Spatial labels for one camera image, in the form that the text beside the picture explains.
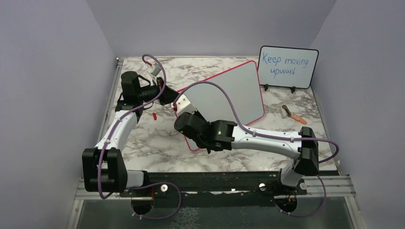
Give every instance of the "lavender wall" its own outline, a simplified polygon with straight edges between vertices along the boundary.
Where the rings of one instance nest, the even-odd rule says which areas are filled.
[[[85,0],[2,0],[0,21],[0,228],[65,228],[115,56]]]
[[[308,48],[335,0],[87,0],[114,53],[258,55]]]
[[[329,137],[367,228],[405,225],[405,1],[338,0],[311,48]]]

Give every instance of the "whiteboard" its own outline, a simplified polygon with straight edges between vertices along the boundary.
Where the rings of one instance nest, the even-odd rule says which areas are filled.
[[[257,70],[260,84],[309,88],[318,54],[315,49],[263,46]]]
[[[243,124],[247,125],[264,116],[265,110],[255,61],[245,62],[209,77],[205,81],[216,83],[225,90]],[[197,84],[184,94],[205,120],[236,122],[227,99],[218,88],[209,84]],[[198,149],[194,141],[188,138],[186,141],[190,150]]]

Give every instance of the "marble tabletop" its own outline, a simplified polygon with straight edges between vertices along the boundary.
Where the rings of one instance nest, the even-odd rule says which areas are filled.
[[[193,82],[203,80],[229,68],[242,64],[255,57],[160,57],[165,68],[167,85],[175,90],[184,88]],[[148,66],[141,58],[126,58],[122,72],[136,71],[148,76]],[[115,95],[115,101],[122,92],[121,81]],[[249,126],[274,131],[299,131],[301,123],[282,118],[278,112],[281,104],[286,104],[291,112],[303,117],[316,137],[325,138],[318,107],[311,88],[297,89],[294,94],[287,88],[270,87],[262,89],[265,115]],[[174,130],[176,116],[169,105],[154,104],[143,112],[137,126],[132,130],[122,150],[125,165],[129,170],[147,170],[149,172],[231,172],[231,171],[278,171],[289,158],[257,150],[225,150],[207,154],[204,149],[192,152],[184,136]],[[319,143],[320,160],[331,155],[329,144]],[[320,164],[320,170],[336,170],[333,160]]]

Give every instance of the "red border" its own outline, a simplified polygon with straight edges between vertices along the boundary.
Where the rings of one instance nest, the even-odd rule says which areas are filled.
[[[246,125],[249,125],[249,124],[251,124],[251,123],[253,123],[253,122],[255,122],[255,121],[261,119],[263,116],[265,116],[265,105],[264,105],[264,103],[263,103],[263,95],[262,95],[262,89],[261,89],[261,87],[260,87],[260,78],[259,78],[259,73],[258,73],[258,68],[257,68],[257,63],[256,63],[256,61],[254,61],[254,60],[247,61],[247,62],[242,63],[242,64],[240,64],[240,65],[237,65],[237,66],[235,66],[235,67],[233,67],[233,68],[230,68],[230,69],[228,69],[228,70],[225,70],[225,71],[223,71],[223,72],[221,72],[221,73],[218,73],[218,74],[216,74],[216,75],[213,75],[213,76],[211,76],[211,77],[208,77],[208,78],[206,78],[206,79],[201,80],[201,81],[206,81],[206,80],[212,79],[212,78],[214,78],[214,77],[216,77],[216,76],[219,76],[219,75],[221,75],[221,74],[224,74],[224,73],[226,73],[226,72],[229,72],[230,70],[233,70],[233,69],[235,69],[235,68],[237,68],[237,67],[240,67],[240,66],[245,65],[245,64],[250,63],[250,62],[255,63],[255,66],[256,66],[257,80],[258,80],[258,82],[259,82],[258,86],[259,86],[260,97],[261,97],[261,99],[262,99],[262,105],[263,105],[263,115],[262,115],[261,117],[258,117],[258,118],[255,119],[255,120],[253,120],[252,122],[246,124]],[[181,92],[181,91],[184,90],[184,89],[185,89],[185,87],[184,87],[184,88],[181,88],[181,89],[178,90],[177,92]],[[190,144],[189,144],[189,142],[187,141],[187,138],[184,137],[184,139],[186,140],[186,143],[187,143],[187,146],[189,147],[189,150],[195,152],[195,151],[197,151],[197,150],[200,149],[200,148],[194,149],[194,150],[191,149],[191,148],[190,148]]]

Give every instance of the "screw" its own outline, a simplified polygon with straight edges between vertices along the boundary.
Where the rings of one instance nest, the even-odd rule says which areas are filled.
[[[307,190],[307,184],[305,184],[305,183],[301,183],[301,184],[299,185],[299,187],[300,187],[302,190]]]
[[[261,191],[264,191],[264,190],[266,189],[266,185],[263,184],[263,183],[261,183],[261,184],[259,185],[259,189],[260,189]]]

